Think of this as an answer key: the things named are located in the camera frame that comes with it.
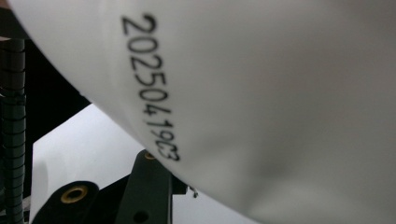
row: black plastic part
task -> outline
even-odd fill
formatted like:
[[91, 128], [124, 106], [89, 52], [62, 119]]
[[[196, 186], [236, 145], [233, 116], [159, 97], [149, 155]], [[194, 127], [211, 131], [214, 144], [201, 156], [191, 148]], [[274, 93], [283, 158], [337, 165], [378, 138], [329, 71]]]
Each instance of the black plastic part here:
[[[87, 194], [74, 203], [63, 203], [61, 198], [69, 189], [85, 186]], [[92, 182], [77, 181], [61, 187], [54, 192], [35, 216], [33, 224], [83, 224], [97, 196], [99, 188]]]
[[0, 66], [3, 70], [20, 73], [24, 71], [24, 52], [10, 52], [3, 49], [1, 51]]
[[6, 178], [6, 180], [12, 180], [12, 181], [6, 181], [6, 183], [5, 183], [6, 196], [7, 196], [7, 193], [9, 191], [12, 191], [15, 188], [18, 188], [20, 185], [22, 185], [23, 184], [23, 179], [24, 179], [23, 175], [18, 176], [16, 178]]
[[6, 197], [6, 204], [18, 204], [23, 200], [22, 195], [18, 195], [16, 197]]
[[11, 120], [21, 120], [25, 118], [26, 111], [24, 105], [7, 105], [2, 104], [1, 112], [3, 115], [3, 119], [11, 119]]
[[3, 146], [4, 156], [6, 158], [18, 158], [24, 155], [25, 153], [25, 145], [21, 145], [18, 147], [5, 147]]
[[8, 72], [3, 70], [0, 76], [0, 83], [4, 89], [20, 90], [25, 83], [25, 72]]
[[11, 10], [0, 7], [0, 36], [29, 39], [29, 35], [21, 27]]
[[172, 174], [141, 151], [134, 163], [116, 224], [172, 223]]
[[23, 194], [23, 185], [20, 185], [15, 188], [12, 188], [11, 190], [8, 190], [6, 198], [17, 198], [19, 196], [22, 197], [22, 194]]
[[17, 158], [7, 158], [5, 157], [3, 160], [4, 167], [6, 169], [15, 169], [24, 165], [25, 156], [24, 154], [21, 157]]
[[2, 137], [3, 137], [3, 145], [6, 148], [22, 146], [26, 139], [25, 132], [14, 133], [14, 134], [2, 133]]
[[119, 211], [123, 192], [128, 183], [128, 177], [127, 175], [104, 189], [99, 190], [84, 224], [114, 223], [117, 212]]
[[172, 194], [186, 194], [187, 185], [174, 175], [172, 176]]
[[26, 130], [26, 119], [9, 120], [3, 119], [3, 132], [4, 133], [22, 133]]
[[24, 165], [17, 168], [6, 167], [4, 175], [6, 179], [16, 179], [24, 174]]
[[7, 217], [7, 222], [8, 223], [24, 223], [23, 221], [23, 209], [18, 212], [18, 213], [13, 213], [12, 217]]

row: dark background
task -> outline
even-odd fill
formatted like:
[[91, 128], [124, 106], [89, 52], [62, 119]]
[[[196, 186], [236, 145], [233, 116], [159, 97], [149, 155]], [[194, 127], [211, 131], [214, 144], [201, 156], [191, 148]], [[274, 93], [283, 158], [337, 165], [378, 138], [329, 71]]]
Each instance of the dark background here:
[[26, 175], [24, 197], [31, 193], [33, 143], [77, 114], [89, 102], [48, 62], [31, 40], [26, 51]]

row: white material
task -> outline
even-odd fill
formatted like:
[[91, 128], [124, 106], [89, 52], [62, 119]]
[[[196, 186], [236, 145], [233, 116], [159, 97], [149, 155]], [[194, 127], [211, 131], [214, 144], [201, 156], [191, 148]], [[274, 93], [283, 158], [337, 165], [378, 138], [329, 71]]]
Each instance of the white material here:
[[[180, 161], [162, 163], [214, 199], [265, 223], [396, 222], [396, 1], [10, 3], [55, 67], [156, 157], [173, 134]], [[152, 38], [154, 52], [137, 52]], [[136, 61], [158, 57], [161, 69]], [[142, 98], [165, 91], [151, 103], [172, 113], [144, 114]], [[146, 123], [166, 119], [173, 128]]]

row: machine part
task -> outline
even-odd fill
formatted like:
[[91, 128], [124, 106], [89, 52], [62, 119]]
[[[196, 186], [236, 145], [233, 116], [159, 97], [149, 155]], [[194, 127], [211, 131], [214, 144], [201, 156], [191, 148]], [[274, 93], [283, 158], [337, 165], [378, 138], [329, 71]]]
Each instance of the machine part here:
[[137, 154], [124, 191], [116, 224], [172, 223], [172, 174], [157, 160]]
[[89, 181], [65, 185], [51, 195], [32, 223], [83, 224], [98, 191], [98, 186]]
[[26, 96], [24, 93], [24, 41], [0, 42], [2, 152], [7, 221], [22, 224]]

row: black printed numbers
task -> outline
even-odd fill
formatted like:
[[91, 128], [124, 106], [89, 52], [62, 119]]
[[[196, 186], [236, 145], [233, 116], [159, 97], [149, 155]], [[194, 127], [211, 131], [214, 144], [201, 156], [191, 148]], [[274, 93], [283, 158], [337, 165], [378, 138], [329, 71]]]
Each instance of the black printed numbers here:
[[166, 106], [169, 92], [166, 74], [162, 71], [163, 58], [158, 53], [160, 43], [154, 36], [156, 19], [150, 14], [143, 14], [137, 21], [122, 16], [121, 25], [127, 38], [125, 45], [130, 54], [132, 73], [141, 87], [137, 95], [145, 105], [142, 110], [144, 122], [155, 138], [160, 155], [168, 160], [179, 161], [173, 132], [175, 125], [169, 121], [172, 110]]

